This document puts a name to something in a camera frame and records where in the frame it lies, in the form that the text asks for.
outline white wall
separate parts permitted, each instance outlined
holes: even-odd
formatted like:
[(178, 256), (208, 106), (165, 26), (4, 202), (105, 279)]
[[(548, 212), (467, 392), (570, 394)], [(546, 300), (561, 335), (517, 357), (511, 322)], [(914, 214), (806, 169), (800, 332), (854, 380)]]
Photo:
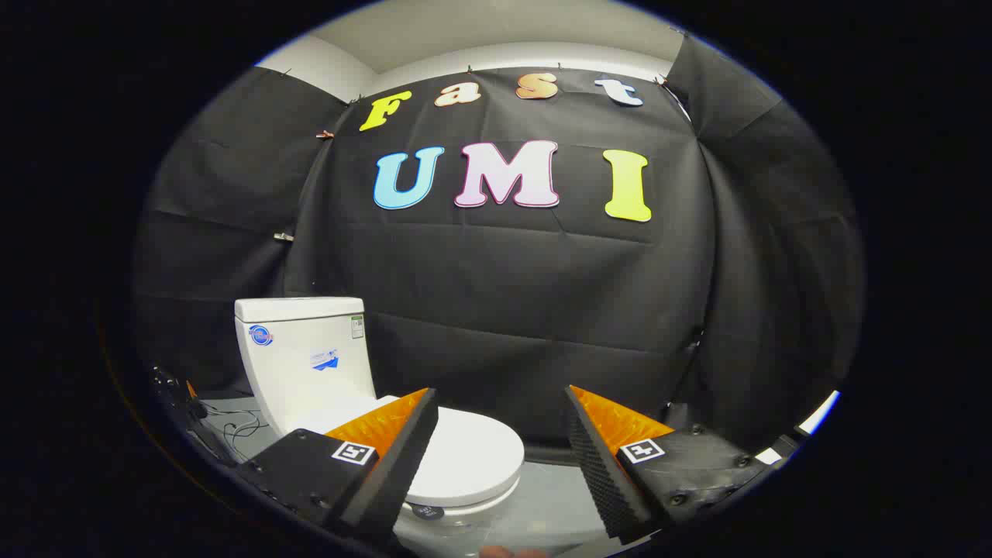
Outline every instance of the white wall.
[(437, 57), (385, 71), (376, 76), (362, 90), (365, 96), (380, 91), (427, 79), (465, 71), (512, 67), (547, 67), (574, 70), (602, 70), (653, 80), (656, 75), (667, 75), (672, 61), (666, 61), (607, 47), (578, 43), (508, 43), (454, 51)]
[(666, 75), (672, 61), (640, 53), (579, 43), (508, 43), (454, 51), (423, 59), (376, 74), (342, 49), (310, 35), (270, 54), (256, 64), (275, 71), (291, 70), (290, 75), (317, 86), (335, 97), (349, 101), (374, 95), (386, 89), (450, 73), (494, 68), (539, 67), (602, 70), (630, 75), (648, 81)]
[(271, 53), (255, 66), (306, 81), (347, 102), (358, 98), (376, 72), (338, 47), (310, 35)]

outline black curtain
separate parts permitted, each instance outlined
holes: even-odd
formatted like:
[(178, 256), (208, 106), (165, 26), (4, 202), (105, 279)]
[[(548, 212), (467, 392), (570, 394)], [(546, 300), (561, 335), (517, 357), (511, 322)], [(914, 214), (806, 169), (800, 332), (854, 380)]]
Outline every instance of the black curtain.
[(282, 296), (290, 244), (275, 234), (292, 234), (315, 136), (344, 109), (295, 77), (251, 68), (177, 139), (135, 254), (135, 334), (149, 364), (202, 391), (250, 394), (234, 300)]
[[(518, 98), (531, 72), (553, 73), (558, 94)], [(594, 83), (609, 78), (644, 104), (612, 100)], [(567, 448), (570, 383), (768, 447), (851, 360), (863, 306), (854, 211), (825, 148), (756, 77), (686, 38), (668, 78), (666, 89), (588, 70), (481, 70), (345, 107), (251, 70), (180, 138), (149, 199), (136, 284), (146, 347), (200, 389), (247, 390), (235, 299), (357, 296), (380, 395), (435, 387), (442, 405), (505, 422), (532, 452)], [(479, 99), (434, 105), (467, 81)], [(359, 131), (372, 101), (405, 90), (385, 124)], [(315, 139), (321, 129), (335, 139)], [(558, 144), (557, 206), (454, 205), (462, 147), (491, 142), (510, 160), (530, 140)], [(444, 153), (429, 194), (377, 206), (377, 161), (408, 155), (404, 191), (414, 153), (433, 146)], [(608, 149), (648, 159), (650, 221), (606, 214)]]
[(864, 306), (860, 232), (828, 151), (777, 93), (692, 37), (668, 79), (705, 154), (717, 222), (705, 336), (675, 406), (757, 451), (847, 373)]

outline gray floor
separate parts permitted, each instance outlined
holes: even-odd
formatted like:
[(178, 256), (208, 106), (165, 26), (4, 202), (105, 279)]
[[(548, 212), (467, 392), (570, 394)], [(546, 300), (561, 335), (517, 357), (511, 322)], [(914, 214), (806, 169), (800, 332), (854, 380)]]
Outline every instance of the gray floor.
[[(219, 411), (258, 410), (251, 397), (205, 402)], [(254, 416), (265, 424), (261, 412), (255, 412)], [(206, 421), (222, 431), (226, 423), (255, 424), (254, 416), (249, 413), (211, 415)], [(241, 434), (252, 430), (246, 428)], [(233, 431), (233, 427), (227, 427), (228, 434)], [(230, 443), (231, 436), (226, 436), (226, 440)], [(276, 442), (276, 435), (271, 427), (263, 427), (234, 442), (241, 454), (237, 461), (243, 462)], [(520, 485), (508, 498), (501, 516), (491, 523), (452, 536), (416, 533), (405, 530), (398, 523), (397, 534), (406, 539), (405, 544), (409, 540), (411, 550), (425, 558), (472, 558), (483, 545), (501, 545), (513, 551), (537, 548), (554, 556), (606, 537), (603, 522), (596, 513), (579, 468), (536, 463), (524, 464)], [(620, 550), (612, 541), (601, 541), (599, 547)]]

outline orange foam pad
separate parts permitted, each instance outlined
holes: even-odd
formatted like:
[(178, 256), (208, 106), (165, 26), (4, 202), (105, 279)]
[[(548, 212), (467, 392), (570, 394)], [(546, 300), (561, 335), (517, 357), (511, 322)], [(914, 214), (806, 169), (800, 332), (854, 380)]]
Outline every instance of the orange foam pad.
[(325, 436), (372, 446), (382, 459), (393, 445), (407, 419), (427, 393), (424, 388), (401, 397), (392, 403), (387, 403), (378, 409), (338, 426), (326, 433)]
[(675, 432), (675, 429), (605, 397), (574, 385), (569, 387), (575, 393), (578, 402), (582, 404), (585, 414), (595, 425), (599, 437), (606, 443), (612, 456), (617, 455), (620, 446)]

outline pink letter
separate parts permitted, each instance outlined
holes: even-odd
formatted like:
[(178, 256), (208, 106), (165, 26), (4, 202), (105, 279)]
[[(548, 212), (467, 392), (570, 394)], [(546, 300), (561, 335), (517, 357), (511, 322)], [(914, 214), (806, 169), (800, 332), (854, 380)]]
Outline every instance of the pink letter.
[(551, 208), (558, 205), (558, 194), (552, 186), (552, 154), (558, 150), (553, 141), (529, 141), (520, 148), (509, 164), (491, 143), (466, 145), (461, 152), (468, 156), (465, 186), (454, 199), (460, 208), (477, 208), (486, 203), (482, 179), (497, 204), (506, 202), (510, 191), (521, 181), (514, 203), (526, 208)]

